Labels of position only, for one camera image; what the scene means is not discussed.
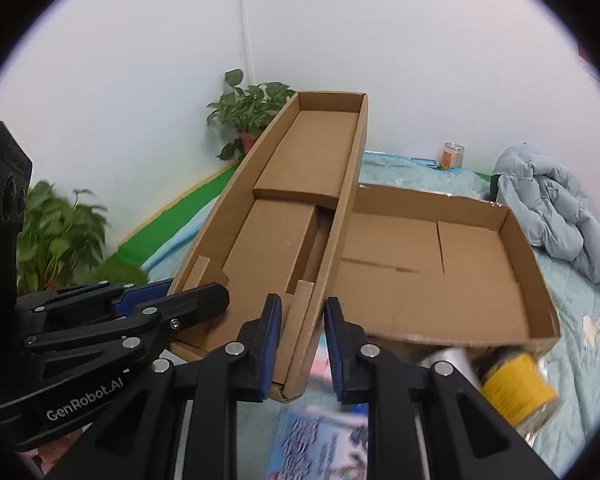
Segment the yellow cylindrical canister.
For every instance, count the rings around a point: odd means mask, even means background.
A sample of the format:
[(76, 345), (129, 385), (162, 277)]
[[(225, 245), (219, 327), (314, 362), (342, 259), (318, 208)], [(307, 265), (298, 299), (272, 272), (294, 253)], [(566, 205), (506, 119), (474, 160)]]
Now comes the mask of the yellow cylindrical canister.
[(494, 351), (479, 368), (479, 378), (486, 400), (521, 434), (539, 431), (559, 408), (557, 390), (522, 349)]

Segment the colourful board game box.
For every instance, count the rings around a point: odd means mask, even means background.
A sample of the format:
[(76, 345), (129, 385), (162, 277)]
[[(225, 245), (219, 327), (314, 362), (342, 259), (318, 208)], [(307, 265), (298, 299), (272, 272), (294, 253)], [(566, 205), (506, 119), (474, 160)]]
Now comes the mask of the colourful board game box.
[(306, 391), (278, 416), (268, 479), (365, 479), (366, 407), (347, 408), (336, 398), (326, 339), (318, 347)]

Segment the narrow cardboard insert tray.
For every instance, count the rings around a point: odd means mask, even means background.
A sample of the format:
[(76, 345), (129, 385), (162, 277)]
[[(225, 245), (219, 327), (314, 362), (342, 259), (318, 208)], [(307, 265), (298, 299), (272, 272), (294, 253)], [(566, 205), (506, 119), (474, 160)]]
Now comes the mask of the narrow cardboard insert tray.
[(269, 294), (283, 304), (270, 398), (302, 396), (335, 286), (367, 132), (368, 96), (299, 92), (239, 164), (178, 269), (171, 292), (211, 282), (225, 314), (174, 336), (187, 361), (236, 339)]

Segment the silver metal cylinder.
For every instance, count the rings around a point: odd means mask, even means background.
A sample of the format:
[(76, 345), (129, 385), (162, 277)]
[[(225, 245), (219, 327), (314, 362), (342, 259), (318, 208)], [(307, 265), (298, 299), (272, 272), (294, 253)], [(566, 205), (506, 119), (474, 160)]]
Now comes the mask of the silver metal cylinder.
[(462, 374), (468, 382), (471, 383), (477, 390), (481, 389), (480, 380), (478, 378), (475, 367), (469, 359), (469, 354), (465, 348), (460, 347), (444, 347), (429, 352), (426, 356), (420, 359), (417, 364), (423, 367), (433, 367), (439, 361), (451, 363)]

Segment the near green leafy plant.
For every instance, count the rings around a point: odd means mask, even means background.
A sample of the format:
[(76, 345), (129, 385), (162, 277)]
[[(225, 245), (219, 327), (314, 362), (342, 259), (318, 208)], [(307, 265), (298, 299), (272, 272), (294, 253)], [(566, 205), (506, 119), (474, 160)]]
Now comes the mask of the near green leafy plant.
[(45, 180), (30, 188), (17, 245), (20, 296), (98, 281), (148, 283), (145, 271), (108, 254), (107, 208), (84, 203), (90, 194), (79, 188), (69, 200)]

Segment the large shallow cardboard box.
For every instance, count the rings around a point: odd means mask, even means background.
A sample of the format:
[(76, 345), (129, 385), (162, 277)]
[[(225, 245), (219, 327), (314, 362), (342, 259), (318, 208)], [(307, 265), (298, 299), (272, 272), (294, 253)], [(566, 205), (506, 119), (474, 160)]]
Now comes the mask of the large shallow cardboard box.
[(347, 321), (404, 346), (542, 356), (562, 334), (514, 214), (464, 196), (360, 185), (330, 292)]

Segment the potted plant red pot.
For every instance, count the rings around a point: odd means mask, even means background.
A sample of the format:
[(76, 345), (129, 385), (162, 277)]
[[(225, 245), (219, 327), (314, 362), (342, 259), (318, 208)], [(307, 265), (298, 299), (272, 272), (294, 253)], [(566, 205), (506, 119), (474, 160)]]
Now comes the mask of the potted plant red pot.
[(278, 112), (294, 95), (288, 84), (279, 81), (242, 86), (244, 72), (240, 68), (224, 74), (223, 93), (207, 105), (207, 125), (222, 133), (231, 132), (216, 157), (223, 162), (243, 160)]

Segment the light blue puffer jacket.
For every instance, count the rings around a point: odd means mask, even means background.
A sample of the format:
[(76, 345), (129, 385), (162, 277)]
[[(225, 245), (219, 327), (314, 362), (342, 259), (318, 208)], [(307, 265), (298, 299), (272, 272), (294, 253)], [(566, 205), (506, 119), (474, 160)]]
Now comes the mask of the light blue puffer jacket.
[(527, 143), (511, 146), (494, 165), (491, 195), (515, 215), (531, 246), (600, 283), (600, 222), (566, 166)]

